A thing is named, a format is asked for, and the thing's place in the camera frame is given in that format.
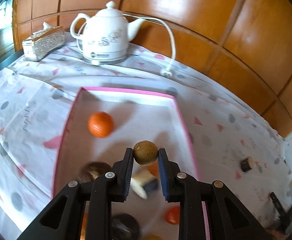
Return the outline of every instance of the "teapot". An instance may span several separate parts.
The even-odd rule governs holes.
[[[135,38],[145,19],[128,23],[115,3],[110,1],[95,16],[79,13],[70,25],[70,34],[82,40],[82,53],[88,61],[120,61],[126,57],[129,42]],[[76,34],[75,26],[80,19],[86,19],[83,34]]]

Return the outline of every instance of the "screw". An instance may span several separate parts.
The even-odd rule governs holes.
[[[69,187],[76,187],[77,185],[78,185],[78,182],[76,180],[72,180],[72,181],[68,182]]]
[[[111,179],[111,178],[115,177],[115,173],[113,173],[113,172],[107,172],[105,174],[105,177],[108,178],[108,179]]]
[[[219,181],[219,180],[216,180],[216,181],[214,182],[214,186],[215,186],[215,187],[219,187],[219,188],[221,188],[221,187],[224,186],[224,183],[222,183],[222,182]]]
[[[186,174],[185,173],[183,173],[183,172],[179,172],[179,173],[177,173],[177,178],[179,178],[179,179],[184,179],[184,178],[186,178]]]

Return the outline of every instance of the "pink-rimmed tray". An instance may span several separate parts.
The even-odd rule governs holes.
[[[114,132],[106,138],[96,138],[88,130],[89,116],[99,111],[109,113],[115,122]],[[122,160],[126,148],[133,148],[143,140],[165,148],[169,160],[199,180],[189,133],[173,96],[131,89],[81,88],[66,121],[56,162],[53,196],[70,180],[77,179],[86,163],[103,161],[112,166]],[[133,174],[140,168],[134,162]],[[112,203],[112,213],[134,216],[143,235],[151,233],[177,240],[179,227],[163,220],[165,211],[174,205],[165,202],[159,184],[159,189],[147,200],[130,189],[125,203]]]

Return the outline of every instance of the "silver tissue box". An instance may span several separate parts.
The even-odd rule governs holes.
[[[49,52],[65,44],[65,28],[56,26],[33,33],[23,40],[24,56],[31,61],[40,61]]]

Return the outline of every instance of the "power cord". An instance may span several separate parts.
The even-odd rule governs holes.
[[[173,73],[171,71],[172,67],[173,67],[173,64],[174,64],[174,61],[175,61],[175,58],[176,58],[176,45],[175,45],[175,38],[174,38],[174,34],[172,33],[171,29],[169,28],[169,26],[161,19],[157,19],[157,18],[152,18],[152,17],[139,17],[139,16],[134,16],[134,15],[129,15],[129,14],[123,14],[124,16],[128,16],[128,17],[133,17],[133,18],[140,18],[140,19],[146,19],[146,20],[154,20],[154,21],[158,21],[160,22],[162,25],[165,26],[166,30],[168,31],[168,34],[169,34],[169,38],[170,38],[170,43],[171,43],[171,47],[172,47],[172,56],[171,56],[171,59],[168,63],[167,66],[165,66],[164,68],[161,69],[160,73],[161,75],[163,76],[168,76],[168,77],[172,77],[173,76]],[[86,25],[86,22],[84,22],[82,24],[82,26],[79,28],[79,31],[78,31],[78,36],[80,35],[82,29],[85,27]],[[79,39],[76,39],[76,42],[77,42],[77,46],[80,50],[81,53],[83,53],[83,50],[80,48],[79,46]]]

